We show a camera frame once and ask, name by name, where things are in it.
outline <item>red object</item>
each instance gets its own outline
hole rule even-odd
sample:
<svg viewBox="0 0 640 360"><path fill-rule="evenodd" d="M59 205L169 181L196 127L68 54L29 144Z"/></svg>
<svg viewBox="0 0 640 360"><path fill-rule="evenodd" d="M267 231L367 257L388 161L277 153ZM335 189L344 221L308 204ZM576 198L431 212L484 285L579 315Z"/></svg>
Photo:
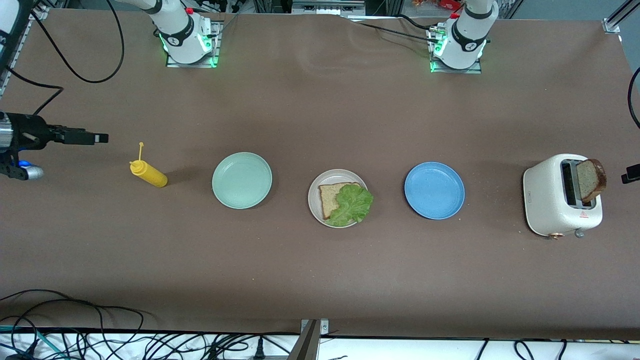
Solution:
<svg viewBox="0 0 640 360"><path fill-rule="evenodd" d="M438 2L438 6L440 6L441 8L445 8L445 9L449 9L451 11L457 12L458 9L460 9L460 7L462 6L462 4L457 2L456 0L440 0Z"/></svg>

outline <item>table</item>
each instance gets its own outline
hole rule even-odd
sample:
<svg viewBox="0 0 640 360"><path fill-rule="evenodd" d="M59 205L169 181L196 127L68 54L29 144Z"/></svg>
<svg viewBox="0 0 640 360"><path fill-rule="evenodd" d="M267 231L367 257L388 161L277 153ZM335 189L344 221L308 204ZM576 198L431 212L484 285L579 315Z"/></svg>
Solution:
<svg viewBox="0 0 640 360"><path fill-rule="evenodd" d="M110 141L24 153L45 177L0 179L3 293L44 287L137 307L154 314L148 329L295 331L321 317L359 336L639 334L640 184L618 176L638 162L640 133L621 44L598 22L498 21L471 76L432 74L419 40L331 15L240 15L217 69L167 69L148 17L119 16L125 61L100 85L74 78L39 29L29 34L17 71L65 87L41 116ZM117 63L109 12L54 10L45 25L84 76ZM49 94L13 78L0 106L30 112ZM129 173L140 141L170 186ZM267 199L243 211L211 191L215 166L238 151L274 174ZM609 174L604 221L584 239L535 236L525 222L524 170L562 152ZM404 177L424 161L465 182L453 218L407 205ZM330 229L310 214L309 184L331 168L374 194L362 224ZM97 326L76 307L43 313L44 324Z"/></svg>

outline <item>bread slice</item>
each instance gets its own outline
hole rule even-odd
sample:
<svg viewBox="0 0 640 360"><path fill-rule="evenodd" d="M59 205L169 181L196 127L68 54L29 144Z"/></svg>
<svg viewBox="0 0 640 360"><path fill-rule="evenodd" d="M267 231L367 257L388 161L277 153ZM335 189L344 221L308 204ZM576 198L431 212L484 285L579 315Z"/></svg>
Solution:
<svg viewBox="0 0 640 360"><path fill-rule="evenodd" d="M582 202L590 202L607 187L607 174L604 167L596 159L584 160L576 167L580 198Z"/></svg>
<svg viewBox="0 0 640 360"><path fill-rule="evenodd" d="M325 220L331 216L333 210L340 207L340 205L338 205L338 200L336 199L336 197L338 196L340 189L344 185L349 184L360 186L360 184L358 183L337 183L318 186L318 188L320 189L320 199L322 200L322 214Z"/></svg>

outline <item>toaster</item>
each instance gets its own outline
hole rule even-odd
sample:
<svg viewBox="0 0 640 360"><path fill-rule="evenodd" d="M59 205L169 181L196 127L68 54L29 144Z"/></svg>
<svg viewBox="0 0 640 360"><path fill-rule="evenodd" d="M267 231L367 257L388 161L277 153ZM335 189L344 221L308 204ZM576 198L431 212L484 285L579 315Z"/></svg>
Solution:
<svg viewBox="0 0 640 360"><path fill-rule="evenodd" d="M584 230L602 221L600 195L583 202L576 165L584 156L559 154L528 168L522 177L527 224L534 233L558 238L573 233L584 237Z"/></svg>

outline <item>green lettuce leaf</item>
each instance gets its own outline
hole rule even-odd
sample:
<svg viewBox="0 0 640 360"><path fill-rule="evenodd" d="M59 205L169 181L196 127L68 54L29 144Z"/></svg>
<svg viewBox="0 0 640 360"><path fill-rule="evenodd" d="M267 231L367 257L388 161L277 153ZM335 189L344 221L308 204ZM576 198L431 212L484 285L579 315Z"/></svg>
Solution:
<svg viewBox="0 0 640 360"><path fill-rule="evenodd" d="M339 208L333 210L326 223L331 226L347 226L350 221L361 222L369 213L373 195L358 185L345 185L336 197Z"/></svg>

